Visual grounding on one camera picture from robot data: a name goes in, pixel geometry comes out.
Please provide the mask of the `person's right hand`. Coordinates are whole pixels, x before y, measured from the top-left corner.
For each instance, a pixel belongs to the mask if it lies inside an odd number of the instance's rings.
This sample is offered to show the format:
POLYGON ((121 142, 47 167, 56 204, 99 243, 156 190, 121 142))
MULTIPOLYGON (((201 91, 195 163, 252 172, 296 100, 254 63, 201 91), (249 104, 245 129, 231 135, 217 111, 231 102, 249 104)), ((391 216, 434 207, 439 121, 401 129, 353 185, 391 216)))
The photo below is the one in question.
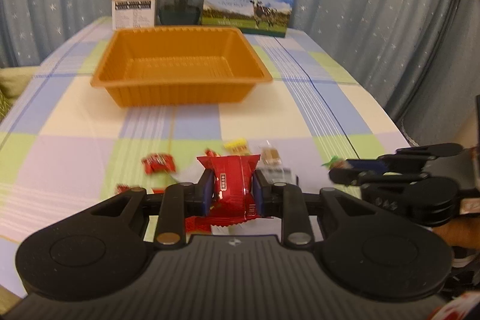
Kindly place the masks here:
POLYGON ((451 247, 480 249, 480 218, 459 217, 441 227, 434 227, 433 232, 451 247))

